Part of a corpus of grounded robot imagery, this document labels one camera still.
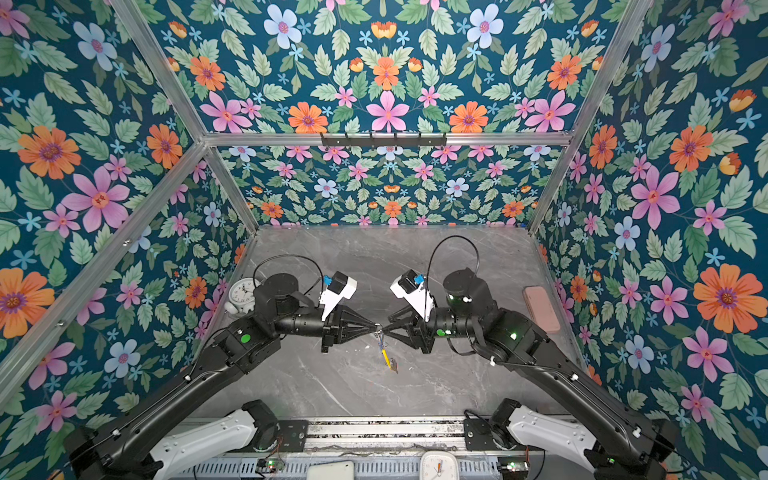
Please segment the large grey perforated keyring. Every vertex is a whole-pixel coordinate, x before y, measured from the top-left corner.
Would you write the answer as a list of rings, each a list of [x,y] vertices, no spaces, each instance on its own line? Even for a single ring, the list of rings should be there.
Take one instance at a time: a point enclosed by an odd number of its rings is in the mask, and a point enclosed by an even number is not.
[[[375,338],[376,338],[376,341],[377,341],[377,335],[378,335],[378,334],[383,334],[383,335],[384,335],[384,340],[385,340],[385,332],[384,332],[384,330],[383,330],[383,327],[382,327],[380,324],[377,324],[377,325],[376,325],[376,330],[375,330],[375,333],[374,333],[374,335],[375,335]],[[387,350],[387,345],[386,345],[386,349],[384,349],[384,350],[380,350],[380,349],[379,349],[379,351],[380,351],[380,353],[381,353],[381,355],[382,355],[382,357],[383,357],[383,360],[384,360],[384,362],[385,362],[385,364],[386,364],[387,368],[388,368],[390,371],[392,371],[392,370],[389,368],[389,365],[390,365],[390,361],[391,361],[392,359],[394,359],[394,360],[395,360],[395,358],[394,358],[394,357],[392,357],[392,356],[391,356],[391,355],[388,353],[388,350]]]

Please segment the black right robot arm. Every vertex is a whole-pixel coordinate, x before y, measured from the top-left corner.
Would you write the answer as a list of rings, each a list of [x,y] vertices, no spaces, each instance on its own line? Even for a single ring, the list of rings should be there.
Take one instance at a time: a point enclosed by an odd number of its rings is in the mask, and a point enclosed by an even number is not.
[[[597,479],[664,479],[665,462],[680,430],[651,420],[613,397],[580,370],[526,315],[503,308],[488,284],[465,268],[443,282],[447,304],[439,307],[426,277],[406,271],[390,286],[407,307],[390,317],[389,330],[424,353],[437,338],[466,337],[478,356],[518,372],[573,416],[568,422],[505,400],[490,426],[499,442],[544,450],[589,471]]]

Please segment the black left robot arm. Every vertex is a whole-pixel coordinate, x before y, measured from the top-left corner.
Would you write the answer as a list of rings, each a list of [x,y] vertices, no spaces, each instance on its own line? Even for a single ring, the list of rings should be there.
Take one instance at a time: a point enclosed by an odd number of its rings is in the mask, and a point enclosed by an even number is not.
[[[309,299],[298,280],[278,273],[232,286],[225,308],[237,319],[216,330],[192,366],[121,418],[79,427],[64,441],[78,479],[169,479],[199,462],[261,439],[272,443],[277,420],[261,401],[224,419],[175,434],[191,413],[275,354],[283,337],[315,337],[327,351],[372,333],[375,323],[346,306],[357,290],[352,277],[322,276],[320,297]]]

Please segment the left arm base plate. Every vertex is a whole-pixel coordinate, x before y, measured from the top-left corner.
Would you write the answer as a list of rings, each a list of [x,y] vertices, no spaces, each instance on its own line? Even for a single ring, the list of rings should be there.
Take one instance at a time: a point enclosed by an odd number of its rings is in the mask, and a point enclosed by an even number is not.
[[[247,453],[299,453],[304,451],[308,439],[309,422],[306,420],[279,420],[241,449]]]

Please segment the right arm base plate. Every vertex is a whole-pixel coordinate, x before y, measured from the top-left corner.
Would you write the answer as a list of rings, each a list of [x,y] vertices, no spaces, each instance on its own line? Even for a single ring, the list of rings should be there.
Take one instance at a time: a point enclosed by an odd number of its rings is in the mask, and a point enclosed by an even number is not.
[[[509,433],[503,434],[486,420],[477,417],[463,419],[465,449],[468,451],[525,451],[526,446],[518,443]]]

